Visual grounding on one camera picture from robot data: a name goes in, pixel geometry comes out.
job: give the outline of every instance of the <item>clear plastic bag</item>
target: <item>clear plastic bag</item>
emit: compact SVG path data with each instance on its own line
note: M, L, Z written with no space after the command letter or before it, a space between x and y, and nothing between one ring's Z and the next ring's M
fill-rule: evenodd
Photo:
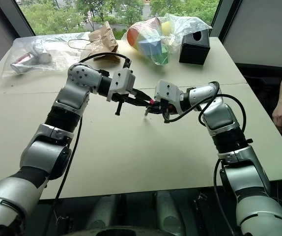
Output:
M211 28L198 17L166 14L136 22L128 28L122 40L151 58L155 64L165 65L169 54L179 50L183 36Z
M2 77L35 70L65 70L80 60L82 49L89 43L88 34L82 32L17 38L6 59Z

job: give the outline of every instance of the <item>green foliage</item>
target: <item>green foliage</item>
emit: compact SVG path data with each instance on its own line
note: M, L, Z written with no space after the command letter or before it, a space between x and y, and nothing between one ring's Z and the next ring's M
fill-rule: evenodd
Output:
M219 0L152 0L152 16L164 16L166 13L177 16L197 16L211 24Z
M99 16L103 22L113 8L112 0L76 0L76 8L83 15L91 12L92 16Z
M25 0L20 8L36 35L84 31L79 26L83 16L74 9L71 1L58 8L52 0Z
M93 21L100 24L103 24L106 21L108 21L108 23L110 24L125 24L125 21L122 18L114 17L114 16L106 16L104 18L104 21L102 21L102 19L99 16L95 16L93 18Z
M117 40L121 40L124 33L125 31L113 31L113 35L115 36L115 39Z
M117 0L113 7L129 26L142 20L144 2L141 0Z

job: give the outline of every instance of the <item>black box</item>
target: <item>black box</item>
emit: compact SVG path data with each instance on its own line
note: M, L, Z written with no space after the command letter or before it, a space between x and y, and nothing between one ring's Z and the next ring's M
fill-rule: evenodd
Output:
M185 35L181 43L179 62L203 65L209 50L207 29Z

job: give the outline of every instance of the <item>black cable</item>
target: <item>black cable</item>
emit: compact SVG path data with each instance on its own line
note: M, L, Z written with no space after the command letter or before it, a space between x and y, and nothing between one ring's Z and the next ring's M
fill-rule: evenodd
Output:
M244 108L243 104L242 104L236 97L234 97L234 96L232 96L232 95L229 95L229 94L224 94L224 93L222 93L222 94L217 94L216 97L227 97L227 98L230 98L230 99L234 100L234 101L238 104L238 106L240 107L241 112L242 112L242 114L243 114L243 125L242 125L241 130L244 132L244 131L245 131L245 128L246 128L247 116L246 116L246 111L245 111L245 108ZM199 119L200 124L202 124L203 126L205 126L205 124L204 124L204 123L202 122L202 120L201 120L201 117L202 117L202 115L203 115L203 112L204 112L204 110L202 110L202 111L200 112L198 119Z
M215 99L216 95L218 94L219 90L220 90L220 84L219 82L217 81L213 81L211 82L213 84L215 84L216 86L216 90L215 90L215 93L210 96L210 97L207 97L206 99L200 101L199 103L197 103L196 105L192 106L191 108L189 108L188 110L186 110L183 114L179 115L178 117L174 118L174 119L167 119L165 117L165 114L163 113L163 118L165 121L168 121L168 122L175 122L175 121L178 121L179 119L183 118L186 114L188 114L189 112L191 112L194 108L196 108L197 106L199 106L200 104L206 102L207 100L211 99L205 106L205 108L202 110L203 112L210 106L210 104L212 103L212 101Z
M124 55L122 55L122 54L108 52L108 53L97 53L97 54L88 56L88 57L86 57L86 58L83 58L81 61L79 61L79 63L83 63L83 62L85 62L85 61L87 61L87 60L90 60L90 59L92 59L92 58L95 58L95 57L106 56L106 55L113 55L113 56L121 57L121 58L124 58L124 59L128 59L126 56L124 56Z
M199 106L200 104L204 103L205 101L213 98L213 97L227 97L227 98L230 98L232 100L234 100L240 107L241 109L241 112L243 114L243 125L242 125L242 131L244 132L245 131L245 128L246 128L246 121L247 121L247 117L246 117L246 111L245 111L245 108L243 106L243 104L234 96L232 95L229 95L229 94L215 94L215 96L210 96L210 97L207 97L206 99L198 102L196 105L192 106L191 108L189 108L188 110L186 110L183 114L179 115L178 117L174 118L174 119L168 119L165 117L165 114L163 113L163 118L165 121L167 122L175 122L177 120L180 120L181 118L183 118L186 114L188 114L190 111L192 111L194 108L196 108L197 106ZM208 102L208 104L205 106L205 108L203 108L203 110L200 112L199 114L199 122L200 124L202 124L203 126L205 126L205 124L201 121L201 116L203 115L203 112L206 110L206 108L208 108L208 105L211 104L213 102L213 100L211 99L210 102Z
M223 210L222 204L221 204L221 202L220 202L218 190L217 190L216 176L217 176L217 171L218 171L218 167L219 167L220 162L221 162L221 160L218 159L218 161L217 161L216 164L215 164L214 173L213 173L213 187L214 187L215 197L216 197L216 200L217 200L217 202L218 202L219 208L220 208L220 210L221 210L222 216L223 216L223 218L224 218L224 220L225 220L225 222L226 222L226 224L227 224L227 227L228 227L228 229L229 229L231 235L234 236L234 235L235 235L234 230L233 230L233 228L231 227L231 225L230 225L230 223L229 223L229 221L228 221L228 219L227 219L227 217L226 217L226 215L225 215L225 212L224 212L224 210Z
M74 154L76 152L76 149L77 149L77 146L78 146L78 142L79 142L79 139L80 139L80 133L81 133L81 127L82 127L82 118L83 116L81 117L80 119L80 124L79 124L79 129L78 129L78 133L77 133L77 138L76 138L76 142L74 143L74 147L73 147L73 150L72 150L72 153L70 155L70 159L69 159L69 162L67 164L67 168L66 168L66 171L64 173L64 176L63 176L63 179L62 179L62 182L60 184L60 187L59 187L59 190L56 194L56 197L52 203L52 207L48 213L48 216L47 216L47 219L46 219L46 222L45 222L45 227L44 227L44 230L43 230L43 234L42 236L46 236L47 234L47 231L48 231L48 227L49 227L49 223L51 221L51 218L52 218L52 215L53 215L53 212L55 210L55 206L57 204L57 201L60 197L60 194L62 192L62 189L63 189L63 186L64 186L64 183L66 182L67 180L67 176L68 176L68 173L69 173L69 170L70 170L70 167L71 167L71 163L72 163L72 160L73 160L73 157L74 157Z

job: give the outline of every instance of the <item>brown paper bag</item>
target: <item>brown paper bag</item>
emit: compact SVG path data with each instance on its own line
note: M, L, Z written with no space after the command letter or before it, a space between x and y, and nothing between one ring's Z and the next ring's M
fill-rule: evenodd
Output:
M88 37L90 44L85 47L85 49L87 50L85 54L87 55L85 55L84 57L91 56L97 53L115 53L117 51L118 44L108 21L106 21L100 29L91 32ZM96 57L94 58L94 60L101 58L120 62L120 59L118 57L111 55Z

